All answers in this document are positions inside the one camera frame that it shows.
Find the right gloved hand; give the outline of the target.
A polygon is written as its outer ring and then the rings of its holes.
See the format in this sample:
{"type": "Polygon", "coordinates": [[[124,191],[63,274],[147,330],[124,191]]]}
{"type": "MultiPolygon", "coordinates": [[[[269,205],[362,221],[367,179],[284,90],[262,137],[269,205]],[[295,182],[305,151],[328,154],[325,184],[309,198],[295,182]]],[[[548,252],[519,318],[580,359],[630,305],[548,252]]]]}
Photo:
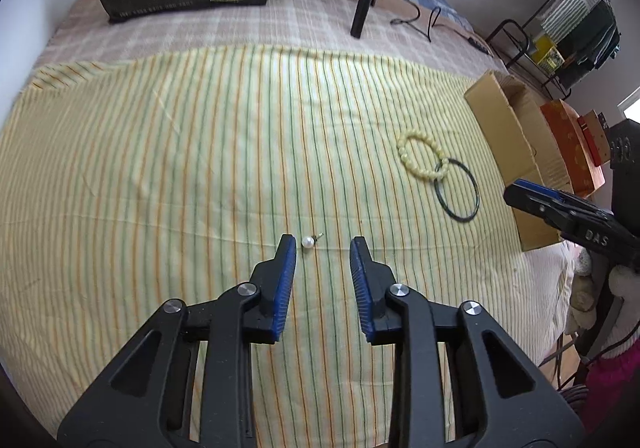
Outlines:
{"type": "Polygon", "coordinates": [[[587,249],[574,260],[566,334],[582,361],[611,359],[639,339],[639,273],[587,249]]]}

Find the pink sleeve forearm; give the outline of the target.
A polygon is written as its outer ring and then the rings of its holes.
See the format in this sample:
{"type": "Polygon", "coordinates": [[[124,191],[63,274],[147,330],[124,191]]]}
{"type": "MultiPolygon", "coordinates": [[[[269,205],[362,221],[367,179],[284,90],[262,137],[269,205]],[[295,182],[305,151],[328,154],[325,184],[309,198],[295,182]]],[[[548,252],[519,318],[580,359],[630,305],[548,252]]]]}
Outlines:
{"type": "Polygon", "coordinates": [[[580,420],[592,433],[620,400],[639,369],[639,341],[612,358],[601,358],[590,368],[585,386],[588,394],[580,420]]]}

